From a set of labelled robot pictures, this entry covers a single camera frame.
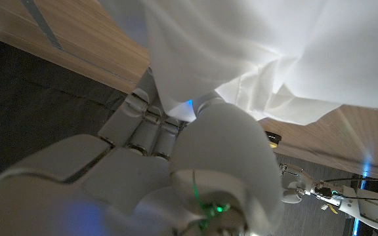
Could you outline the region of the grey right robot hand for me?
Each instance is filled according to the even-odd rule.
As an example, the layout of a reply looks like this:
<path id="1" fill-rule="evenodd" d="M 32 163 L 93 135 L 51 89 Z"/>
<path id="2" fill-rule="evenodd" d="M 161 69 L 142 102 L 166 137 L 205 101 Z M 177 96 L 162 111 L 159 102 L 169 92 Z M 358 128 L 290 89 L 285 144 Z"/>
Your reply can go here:
<path id="1" fill-rule="evenodd" d="M 152 72 L 94 136 L 0 174 L 0 235 L 269 235 L 284 214 L 264 130 L 212 92 L 166 115 Z"/>

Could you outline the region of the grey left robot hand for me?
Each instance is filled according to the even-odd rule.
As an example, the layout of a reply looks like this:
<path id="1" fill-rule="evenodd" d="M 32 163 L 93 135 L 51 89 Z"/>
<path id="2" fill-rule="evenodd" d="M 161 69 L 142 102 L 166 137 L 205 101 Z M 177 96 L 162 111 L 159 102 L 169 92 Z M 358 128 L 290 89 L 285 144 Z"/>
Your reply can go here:
<path id="1" fill-rule="evenodd" d="M 281 163 L 281 181 L 283 187 L 282 201 L 289 204 L 297 204 L 303 200 L 304 195 L 314 195 L 321 199 L 315 192 L 316 181 L 301 167 Z"/>

